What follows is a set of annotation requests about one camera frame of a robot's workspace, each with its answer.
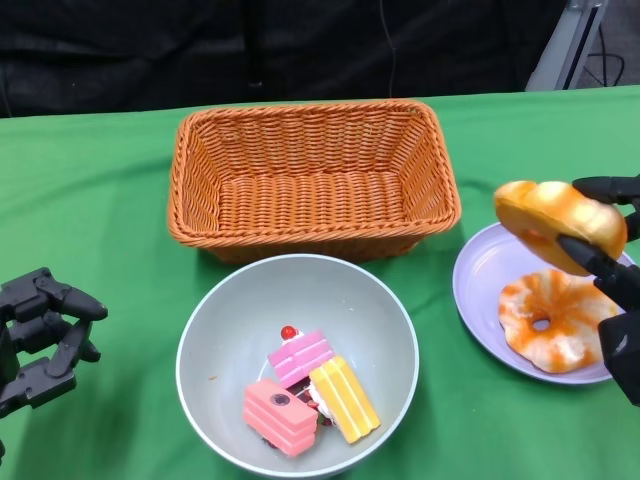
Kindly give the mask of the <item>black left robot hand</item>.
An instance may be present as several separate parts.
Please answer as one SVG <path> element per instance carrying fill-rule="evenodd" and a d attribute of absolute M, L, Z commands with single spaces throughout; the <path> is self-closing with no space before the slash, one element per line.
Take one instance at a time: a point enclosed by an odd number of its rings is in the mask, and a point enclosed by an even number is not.
<path fill-rule="evenodd" d="M 42 267 L 1 285 L 1 416 L 76 387 L 74 368 L 101 353 L 89 340 L 108 309 Z"/>

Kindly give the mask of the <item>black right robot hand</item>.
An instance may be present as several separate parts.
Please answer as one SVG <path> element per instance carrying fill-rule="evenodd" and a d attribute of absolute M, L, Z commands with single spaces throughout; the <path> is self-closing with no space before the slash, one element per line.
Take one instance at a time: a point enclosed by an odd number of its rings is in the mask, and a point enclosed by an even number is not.
<path fill-rule="evenodd" d="M 605 204 L 639 207 L 638 177 L 584 177 L 572 186 Z M 624 311 L 598 325 L 604 365 L 631 404 L 639 404 L 639 267 L 624 266 L 598 247 L 568 235 L 560 247 L 588 273 L 594 286 Z"/>

